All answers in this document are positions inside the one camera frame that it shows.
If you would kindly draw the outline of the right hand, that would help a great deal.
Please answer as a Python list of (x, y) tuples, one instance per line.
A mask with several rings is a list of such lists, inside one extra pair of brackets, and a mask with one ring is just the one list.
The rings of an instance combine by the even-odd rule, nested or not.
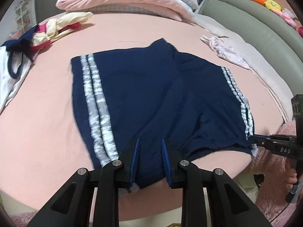
[(295, 169), (289, 168), (284, 174), (284, 186), (287, 190), (293, 188), (294, 184), (297, 182), (297, 173)]

